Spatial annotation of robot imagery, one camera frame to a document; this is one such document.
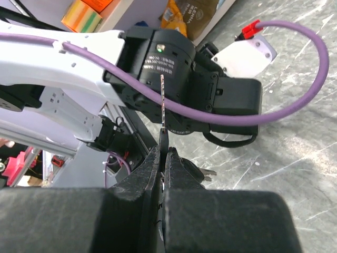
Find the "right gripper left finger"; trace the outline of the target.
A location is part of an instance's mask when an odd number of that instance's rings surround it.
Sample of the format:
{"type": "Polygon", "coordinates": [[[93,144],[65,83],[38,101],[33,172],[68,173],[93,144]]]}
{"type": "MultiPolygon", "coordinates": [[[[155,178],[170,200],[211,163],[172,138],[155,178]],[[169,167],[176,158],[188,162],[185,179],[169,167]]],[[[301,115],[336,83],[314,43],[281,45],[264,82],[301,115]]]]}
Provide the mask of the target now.
{"type": "Polygon", "coordinates": [[[1,190],[1,252],[155,252],[160,152],[115,186],[1,190]]]}

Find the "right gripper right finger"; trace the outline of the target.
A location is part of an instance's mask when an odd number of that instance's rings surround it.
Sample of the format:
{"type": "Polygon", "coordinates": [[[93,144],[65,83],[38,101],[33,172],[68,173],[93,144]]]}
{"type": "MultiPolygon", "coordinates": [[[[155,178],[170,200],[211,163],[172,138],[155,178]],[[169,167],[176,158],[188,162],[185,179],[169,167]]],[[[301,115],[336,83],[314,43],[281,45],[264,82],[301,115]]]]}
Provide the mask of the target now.
{"type": "Polygon", "coordinates": [[[284,199],[269,191],[207,190],[175,148],[165,165],[166,252],[301,252],[284,199]]]}

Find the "black key bunch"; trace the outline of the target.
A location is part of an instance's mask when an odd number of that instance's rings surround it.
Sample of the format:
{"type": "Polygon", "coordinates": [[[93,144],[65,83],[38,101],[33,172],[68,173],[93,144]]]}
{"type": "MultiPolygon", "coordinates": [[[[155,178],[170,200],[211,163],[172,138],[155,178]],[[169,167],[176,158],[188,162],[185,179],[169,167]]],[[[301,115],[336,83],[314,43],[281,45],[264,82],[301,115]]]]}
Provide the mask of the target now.
{"type": "MultiPolygon", "coordinates": [[[[160,150],[160,170],[162,182],[164,183],[165,178],[165,165],[166,165],[166,157],[169,152],[169,134],[168,129],[165,124],[165,91],[164,91],[164,75],[160,75],[160,85],[161,85],[161,123],[162,127],[160,128],[159,135],[159,150],[160,150]]],[[[213,170],[201,169],[197,167],[192,161],[180,157],[180,162],[183,165],[184,169],[186,169],[192,177],[198,182],[202,183],[203,180],[211,181],[209,175],[217,175],[217,173],[213,170]]]]}

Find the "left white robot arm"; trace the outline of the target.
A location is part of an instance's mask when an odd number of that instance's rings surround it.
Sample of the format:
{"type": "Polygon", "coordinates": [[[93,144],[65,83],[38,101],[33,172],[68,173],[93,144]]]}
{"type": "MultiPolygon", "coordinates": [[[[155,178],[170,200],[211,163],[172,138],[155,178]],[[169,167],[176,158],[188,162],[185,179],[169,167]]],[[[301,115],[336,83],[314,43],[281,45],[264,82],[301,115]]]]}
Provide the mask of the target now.
{"type": "Polygon", "coordinates": [[[221,147],[252,143],[257,125],[218,125],[197,121],[160,105],[125,81],[131,76],[166,100],[224,116],[259,115],[262,86],[253,75],[230,77],[213,61],[217,48],[197,51],[179,32],[136,26],[126,32],[75,34],[1,22],[1,108],[36,112],[71,130],[99,151],[114,151],[127,140],[123,130],[66,94],[77,90],[108,103],[143,113],[151,122],[166,121],[169,131],[201,132],[221,147]]]}

